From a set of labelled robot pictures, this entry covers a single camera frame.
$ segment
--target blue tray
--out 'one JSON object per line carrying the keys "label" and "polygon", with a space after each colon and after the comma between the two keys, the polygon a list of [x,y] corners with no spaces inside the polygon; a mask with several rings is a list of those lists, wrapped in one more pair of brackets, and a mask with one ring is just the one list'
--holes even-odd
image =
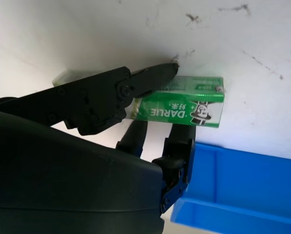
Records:
{"label": "blue tray", "polygon": [[291,160],[196,144],[171,221],[224,234],[291,234]]}

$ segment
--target black robotic arm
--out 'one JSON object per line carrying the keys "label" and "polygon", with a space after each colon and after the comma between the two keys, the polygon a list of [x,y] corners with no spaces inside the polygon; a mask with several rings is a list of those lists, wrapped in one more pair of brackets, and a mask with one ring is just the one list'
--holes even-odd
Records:
{"label": "black robotic arm", "polygon": [[125,118],[133,98],[158,90],[178,65],[126,68],[21,98],[0,98],[0,234],[161,234],[160,218],[190,182],[195,127],[173,125],[163,156],[140,159],[147,122],[116,149],[71,136]]}

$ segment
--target darlie logo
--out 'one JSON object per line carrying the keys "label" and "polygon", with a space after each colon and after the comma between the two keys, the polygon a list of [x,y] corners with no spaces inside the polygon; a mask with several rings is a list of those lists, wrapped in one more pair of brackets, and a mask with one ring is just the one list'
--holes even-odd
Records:
{"label": "darlie logo", "polygon": [[212,117],[208,114],[208,104],[211,102],[202,102],[202,101],[191,101],[196,104],[194,112],[191,112],[190,115],[193,118],[191,123],[196,125],[205,125],[206,120],[210,120]]}

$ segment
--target toothpaste box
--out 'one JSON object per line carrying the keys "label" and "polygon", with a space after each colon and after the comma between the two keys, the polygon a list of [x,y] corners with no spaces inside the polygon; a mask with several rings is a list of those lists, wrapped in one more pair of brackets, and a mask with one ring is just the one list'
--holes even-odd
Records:
{"label": "toothpaste box", "polygon": [[126,118],[218,128],[224,99],[222,78],[176,76],[160,91],[134,99]]}

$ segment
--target white surface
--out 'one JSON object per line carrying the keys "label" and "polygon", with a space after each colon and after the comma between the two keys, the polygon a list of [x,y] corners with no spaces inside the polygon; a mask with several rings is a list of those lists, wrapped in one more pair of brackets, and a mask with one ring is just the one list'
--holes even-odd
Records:
{"label": "white surface", "polygon": [[[176,57],[179,75],[224,78],[220,128],[199,127],[198,141],[291,158],[291,0],[0,0],[0,97],[50,88],[68,68]],[[84,138],[114,147],[129,123]],[[170,126],[149,124],[143,158],[161,155]]]}
{"label": "white surface", "polygon": [[207,232],[201,229],[194,229],[187,226],[172,223],[169,220],[165,220],[163,234],[215,234],[213,232]]}

